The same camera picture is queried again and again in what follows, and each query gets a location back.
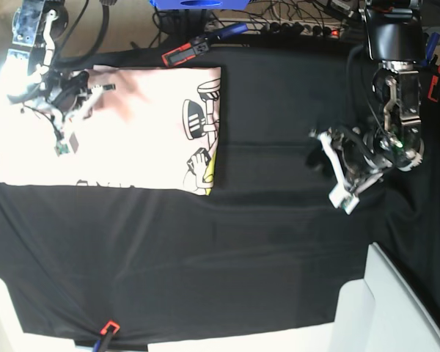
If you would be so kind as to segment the pink T-shirt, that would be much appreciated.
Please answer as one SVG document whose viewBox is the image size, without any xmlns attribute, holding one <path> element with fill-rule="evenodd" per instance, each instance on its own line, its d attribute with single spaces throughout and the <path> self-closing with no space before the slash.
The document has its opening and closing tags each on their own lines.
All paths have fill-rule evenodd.
<svg viewBox="0 0 440 352">
<path fill-rule="evenodd" d="M 42 108 L 12 104 L 0 83 L 0 183 L 9 186 L 213 188 L 221 68 L 94 67 L 89 86 L 111 85 L 68 128 L 78 148 L 59 155 Z"/>
</svg>

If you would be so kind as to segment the red object at right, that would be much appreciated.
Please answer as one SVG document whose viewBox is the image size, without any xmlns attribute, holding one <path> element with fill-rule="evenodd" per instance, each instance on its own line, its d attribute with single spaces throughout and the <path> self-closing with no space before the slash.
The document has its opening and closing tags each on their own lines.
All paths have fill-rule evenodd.
<svg viewBox="0 0 440 352">
<path fill-rule="evenodd" d="M 427 98 L 435 103 L 440 101 L 440 65 L 437 66 L 431 77 Z"/>
</svg>

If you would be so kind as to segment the black table cloth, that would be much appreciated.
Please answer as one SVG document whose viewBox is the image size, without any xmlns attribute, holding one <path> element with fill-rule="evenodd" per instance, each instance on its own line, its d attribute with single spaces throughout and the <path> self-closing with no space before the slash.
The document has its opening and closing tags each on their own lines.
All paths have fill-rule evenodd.
<svg viewBox="0 0 440 352">
<path fill-rule="evenodd" d="M 96 65 L 157 69 L 155 51 Z M 306 165 L 313 128 L 355 123 L 345 59 L 220 48 L 212 191 L 0 183 L 0 278 L 27 332 L 119 346 L 227 337 L 330 322 L 367 247 L 402 266 L 440 326 L 440 101 L 421 106 L 424 159 L 334 209 L 334 181 Z"/>
</svg>

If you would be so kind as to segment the blue box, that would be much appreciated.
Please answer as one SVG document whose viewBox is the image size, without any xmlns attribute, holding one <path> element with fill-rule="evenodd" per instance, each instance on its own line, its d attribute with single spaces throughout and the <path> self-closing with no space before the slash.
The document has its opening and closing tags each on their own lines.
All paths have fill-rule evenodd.
<svg viewBox="0 0 440 352">
<path fill-rule="evenodd" d="M 159 10 L 243 10 L 249 0 L 149 0 Z"/>
</svg>

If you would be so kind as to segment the orange black clamp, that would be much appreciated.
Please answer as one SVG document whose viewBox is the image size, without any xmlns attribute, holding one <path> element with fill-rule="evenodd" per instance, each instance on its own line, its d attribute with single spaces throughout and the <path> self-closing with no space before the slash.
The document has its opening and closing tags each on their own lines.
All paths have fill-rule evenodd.
<svg viewBox="0 0 440 352">
<path fill-rule="evenodd" d="M 191 59 L 206 54 L 211 44 L 229 37 L 247 32 L 248 26 L 245 23 L 234 23 L 213 32 L 204 33 L 187 43 L 179 46 L 161 56 L 166 67 L 175 67 Z"/>
</svg>

